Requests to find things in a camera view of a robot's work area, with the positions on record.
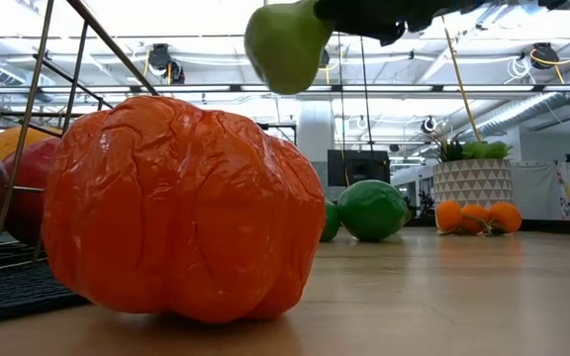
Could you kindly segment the green pear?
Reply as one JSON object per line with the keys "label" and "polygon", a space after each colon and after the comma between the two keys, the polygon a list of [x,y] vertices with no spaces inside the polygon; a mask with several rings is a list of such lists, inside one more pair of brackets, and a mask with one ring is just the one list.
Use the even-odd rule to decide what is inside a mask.
{"label": "green pear", "polygon": [[274,93],[294,95],[313,83],[334,24],[315,14],[317,0],[269,4],[246,25],[244,49],[254,72]]}

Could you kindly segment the orange tangerine cluster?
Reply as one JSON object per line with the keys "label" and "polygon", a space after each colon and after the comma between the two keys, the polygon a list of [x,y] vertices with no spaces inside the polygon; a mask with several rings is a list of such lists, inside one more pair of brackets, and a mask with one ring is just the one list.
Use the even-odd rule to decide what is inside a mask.
{"label": "orange tangerine cluster", "polygon": [[480,205],[461,207],[443,201],[435,207],[435,222],[441,234],[504,235],[517,232],[523,222],[519,210],[510,203],[496,203],[490,208]]}

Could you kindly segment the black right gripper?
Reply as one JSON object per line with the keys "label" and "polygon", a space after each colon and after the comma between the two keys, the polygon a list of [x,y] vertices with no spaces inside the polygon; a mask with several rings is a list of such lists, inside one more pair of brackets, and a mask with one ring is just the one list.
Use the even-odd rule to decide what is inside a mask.
{"label": "black right gripper", "polygon": [[465,14],[488,0],[316,0],[318,19],[333,23],[336,32],[367,37],[391,45],[406,31],[423,31],[434,18]]}

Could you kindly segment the small green lime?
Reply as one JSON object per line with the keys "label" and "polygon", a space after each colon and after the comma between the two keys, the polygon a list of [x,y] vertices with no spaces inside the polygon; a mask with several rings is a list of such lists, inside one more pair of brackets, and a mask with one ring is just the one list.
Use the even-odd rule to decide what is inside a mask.
{"label": "small green lime", "polygon": [[339,211],[336,204],[325,200],[326,220],[320,242],[331,242],[335,239],[340,228]]}

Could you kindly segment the large green lime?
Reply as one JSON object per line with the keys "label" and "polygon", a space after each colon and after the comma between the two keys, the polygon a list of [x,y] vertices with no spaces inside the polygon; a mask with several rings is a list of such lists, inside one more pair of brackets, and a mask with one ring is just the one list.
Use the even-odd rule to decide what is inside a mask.
{"label": "large green lime", "polygon": [[362,242],[381,242],[411,218],[402,194],[389,183],[363,180],[347,187],[337,200],[344,228]]}

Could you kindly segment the red pomegranate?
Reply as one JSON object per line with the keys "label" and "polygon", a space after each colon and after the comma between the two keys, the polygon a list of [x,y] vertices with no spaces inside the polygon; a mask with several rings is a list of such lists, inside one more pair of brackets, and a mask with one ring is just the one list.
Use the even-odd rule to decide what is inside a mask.
{"label": "red pomegranate", "polygon": [[[59,142],[59,137],[49,137],[26,146],[22,151],[15,185],[44,189]],[[15,190],[5,220],[6,230],[20,242],[35,246],[41,237],[43,208],[43,193]]]}

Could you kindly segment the succulent in white patterned pot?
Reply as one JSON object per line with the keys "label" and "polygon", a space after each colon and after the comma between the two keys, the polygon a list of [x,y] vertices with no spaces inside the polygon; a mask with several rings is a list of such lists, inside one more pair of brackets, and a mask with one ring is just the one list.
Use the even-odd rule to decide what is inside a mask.
{"label": "succulent in white patterned pot", "polygon": [[434,213],[442,233],[481,234],[492,226],[486,217],[494,205],[512,204],[514,191],[509,154],[502,141],[466,141],[436,129]]}

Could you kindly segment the white sheet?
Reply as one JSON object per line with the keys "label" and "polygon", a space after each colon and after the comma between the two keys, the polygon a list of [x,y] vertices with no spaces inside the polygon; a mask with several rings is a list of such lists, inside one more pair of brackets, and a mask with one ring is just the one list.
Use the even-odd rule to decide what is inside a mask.
{"label": "white sheet", "polygon": [[524,220],[570,219],[570,166],[566,162],[522,161],[511,166],[514,202]]}

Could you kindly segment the yellow mango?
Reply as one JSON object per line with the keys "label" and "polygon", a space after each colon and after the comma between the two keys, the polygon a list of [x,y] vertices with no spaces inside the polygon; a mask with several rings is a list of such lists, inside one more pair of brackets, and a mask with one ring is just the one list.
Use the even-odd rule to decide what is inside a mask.
{"label": "yellow mango", "polygon": [[[7,156],[16,151],[20,133],[20,127],[0,130],[0,161],[4,161]],[[24,146],[28,146],[44,139],[61,135],[62,131],[54,128],[46,128],[44,132],[37,129],[28,128]]]}

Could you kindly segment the small orange pumpkin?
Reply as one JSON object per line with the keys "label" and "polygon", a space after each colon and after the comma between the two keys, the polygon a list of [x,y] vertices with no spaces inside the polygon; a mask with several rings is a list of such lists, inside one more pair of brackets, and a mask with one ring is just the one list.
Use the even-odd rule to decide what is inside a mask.
{"label": "small orange pumpkin", "polygon": [[325,218],[292,143],[244,116],[139,96],[65,133],[42,238],[53,276],[96,305],[227,323],[299,303]]}

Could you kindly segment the round dark blue placemat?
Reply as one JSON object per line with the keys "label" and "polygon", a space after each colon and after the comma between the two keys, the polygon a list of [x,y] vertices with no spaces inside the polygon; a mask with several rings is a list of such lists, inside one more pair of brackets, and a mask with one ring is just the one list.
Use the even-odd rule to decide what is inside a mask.
{"label": "round dark blue placemat", "polygon": [[49,270],[47,257],[4,232],[0,237],[0,321],[54,312],[88,303],[61,285]]}

